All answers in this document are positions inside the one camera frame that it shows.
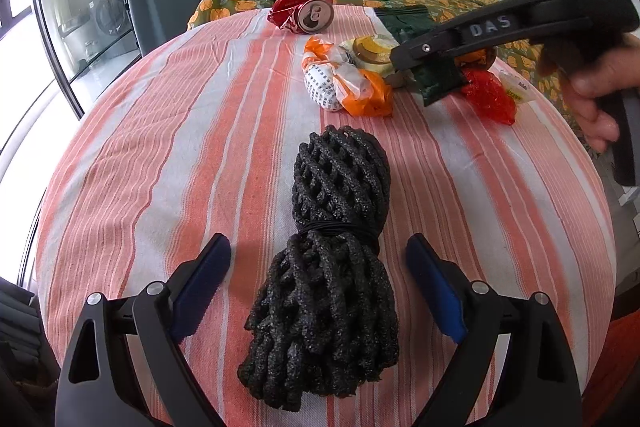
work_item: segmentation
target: black elastic band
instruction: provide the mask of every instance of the black elastic band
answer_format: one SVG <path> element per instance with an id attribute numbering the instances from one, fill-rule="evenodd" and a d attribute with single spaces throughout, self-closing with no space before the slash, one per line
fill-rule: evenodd
<path id="1" fill-rule="evenodd" d="M 334 236 L 340 235 L 343 232 L 353 233 L 363 245 L 368 245 L 377 255 L 380 252 L 380 244 L 378 242 L 378 235 L 373 230 L 364 227 L 364 225 L 358 225 L 356 223 L 344 223 L 343 221 L 310 221 L 308 225 L 298 230 L 298 233 L 306 233 L 316 230 L 316 232 L 322 232 L 324 235 Z"/>

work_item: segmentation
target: metal screw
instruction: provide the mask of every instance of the metal screw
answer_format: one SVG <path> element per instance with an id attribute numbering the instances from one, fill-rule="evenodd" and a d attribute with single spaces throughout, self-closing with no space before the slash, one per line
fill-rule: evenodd
<path id="1" fill-rule="evenodd" d="M 543 292 L 535 292 L 533 294 L 533 298 L 536 300 L 538 304 L 542 304 L 543 306 L 549 304 L 549 295 Z"/>
<path id="2" fill-rule="evenodd" d="M 100 302 L 100 300 L 102 300 L 102 295 L 100 295 L 99 293 L 92 293 L 86 298 L 86 303 L 90 306 L 93 306 L 94 304 Z"/>
<path id="3" fill-rule="evenodd" d="M 164 290 L 164 283 L 160 281 L 152 282 L 146 287 L 146 292 L 149 295 L 158 295 L 162 290 Z"/>
<path id="4" fill-rule="evenodd" d="M 483 281 L 474 281 L 471 284 L 471 289 L 478 295 L 485 295 L 489 293 L 489 285 Z"/>

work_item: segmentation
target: orange and white striped fabric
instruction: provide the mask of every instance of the orange and white striped fabric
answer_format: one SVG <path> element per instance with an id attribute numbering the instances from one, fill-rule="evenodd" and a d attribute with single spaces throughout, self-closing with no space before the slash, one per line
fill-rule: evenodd
<path id="1" fill-rule="evenodd" d="M 386 32 L 372 9 L 335 10 L 329 41 Z M 58 360 L 89 293 L 135 295 L 222 232 L 233 247 L 230 272 L 181 348 L 225 422 L 410 426 L 455 348 L 402 261 L 407 239 L 422 232 L 470 280 L 504 295 L 548 293 L 584 388 L 609 323 L 614 240 L 600 179 L 552 105 L 536 91 L 513 127 L 481 120 L 458 96 L 423 108 L 405 90 L 394 93 L 393 118 L 324 112 L 303 84 L 307 39 L 268 23 L 265 10 L 236 14 L 155 50 L 98 100 L 50 181 L 40 220 L 38 289 Z M 307 394 L 299 413 L 287 413 L 254 400 L 236 369 L 255 293 L 296 230 L 298 145 L 327 124 L 374 134 L 389 158 L 380 256 L 396 295 L 400 360 L 356 396 Z M 486 413 L 505 353 L 498 343 L 470 420 Z M 141 381 L 163 415 L 148 375 Z"/>

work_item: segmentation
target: red can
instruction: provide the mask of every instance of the red can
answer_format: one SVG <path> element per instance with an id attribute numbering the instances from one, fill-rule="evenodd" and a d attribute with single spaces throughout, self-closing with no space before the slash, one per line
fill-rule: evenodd
<path id="1" fill-rule="evenodd" d="M 334 20 L 333 0 L 277 0 L 267 20 L 294 33 L 319 33 Z"/>

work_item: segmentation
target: human hand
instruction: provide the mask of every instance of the human hand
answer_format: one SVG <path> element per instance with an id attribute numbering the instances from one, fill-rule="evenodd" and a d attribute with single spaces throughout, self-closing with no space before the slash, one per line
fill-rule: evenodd
<path id="1" fill-rule="evenodd" d="M 598 108 L 595 99 L 620 89 L 640 87 L 640 39 L 625 35 L 624 41 L 624 46 L 606 52 L 569 78 L 558 71 L 562 99 L 596 152 L 605 152 L 609 142 L 618 140 L 620 130 L 614 118 Z M 547 76 L 557 68 L 543 50 L 538 73 Z"/>

